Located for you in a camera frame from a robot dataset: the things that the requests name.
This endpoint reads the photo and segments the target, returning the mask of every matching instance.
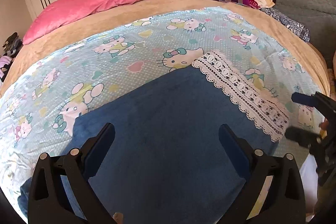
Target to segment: white crochet lace trim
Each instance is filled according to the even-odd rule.
[[[231,102],[254,121],[256,128],[270,135],[273,142],[281,140],[289,125],[287,109],[276,98],[261,95],[224,54],[218,51],[207,53],[195,60],[192,66],[199,68],[209,82],[222,89]]]

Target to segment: hello kitty print blanket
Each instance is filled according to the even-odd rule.
[[[0,99],[0,187],[16,211],[22,215],[20,186],[32,176],[38,156],[59,155],[77,117],[189,65],[226,95],[235,90],[231,101],[272,141],[289,124],[318,130],[322,116],[292,103],[291,94],[320,89],[285,48],[242,16],[211,7],[140,19],[54,52]],[[251,98],[263,106],[261,116],[277,117],[268,129],[249,114]],[[276,133],[272,122],[280,128]]]

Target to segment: clothing pile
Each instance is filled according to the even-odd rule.
[[[9,68],[13,64],[13,61],[17,54],[19,53],[20,49],[22,48],[22,40],[17,35],[17,32],[13,33],[10,37],[7,38],[6,42],[4,43],[3,51],[5,52],[0,57],[0,80],[4,82]]]

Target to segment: pink heart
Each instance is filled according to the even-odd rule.
[[[218,35],[215,35],[213,37],[213,41],[215,41],[215,42],[218,42],[218,41],[221,41],[221,40],[223,40],[223,38],[219,37]]]
[[[142,67],[143,67],[144,64],[145,64],[145,62],[143,62],[143,61],[137,61],[137,62],[133,63],[132,65],[128,66],[127,69],[131,73],[140,72],[142,70]]]
[[[65,56],[65,57],[63,57],[62,59],[61,59],[61,63],[63,63],[65,60],[67,60],[69,57],[68,56]]]
[[[152,52],[161,52],[161,51],[162,51],[161,48],[154,48],[154,49],[152,49]]]

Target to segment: blue fleece cloth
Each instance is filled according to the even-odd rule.
[[[224,214],[245,181],[218,140],[222,124],[267,154],[277,146],[193,67],[78,117],[64,154],[107,122],[115,126],[115,141],[89,182],[111,215],[124,214],[125,224],[210,224]],[[75,213],[83,216],[63,182]]]

